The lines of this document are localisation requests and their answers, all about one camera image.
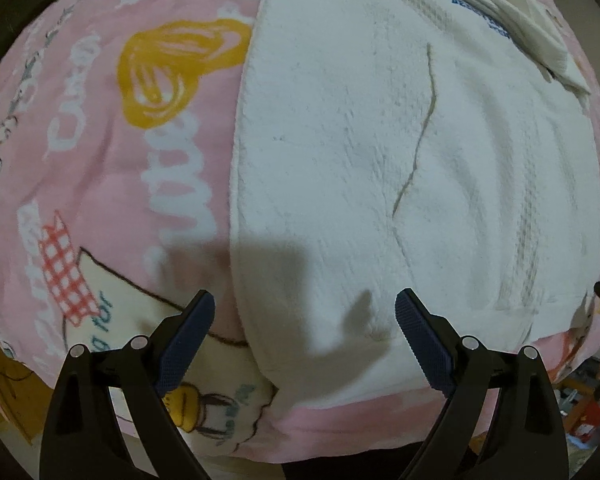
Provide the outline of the pink patterned bed blanket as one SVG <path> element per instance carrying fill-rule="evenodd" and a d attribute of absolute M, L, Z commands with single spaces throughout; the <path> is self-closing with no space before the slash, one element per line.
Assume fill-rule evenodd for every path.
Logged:
<path fill-rule="evenodd" d="M 535 1 L 588 84 L 600 170 L 600 86 L 555 3 Z M 443 404 L 424 375 L 419 389 L 273 411 L 230 239 L 260 3 L 53 0 L 0 56 L 0 348 L 53 385 L 74 344 L 118 348 L 207 289 L 210 334 L 168 397 L 196 454 L 283 464 L 420 441 Z M 581 325 L 531 343 L 552 379 L 600 350 L 593 286 Z"/>

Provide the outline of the white zip hoodie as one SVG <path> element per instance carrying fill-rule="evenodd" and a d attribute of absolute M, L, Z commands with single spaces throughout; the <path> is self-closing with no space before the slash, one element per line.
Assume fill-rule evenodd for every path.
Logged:
<path fill-rule="evenodd" d="M 230 239 L 275 413 L 422 388 L 394 317 L 406 288 L 494 349 L 584 322 L 589 93 L 535 0 L 261 0 Z"/>

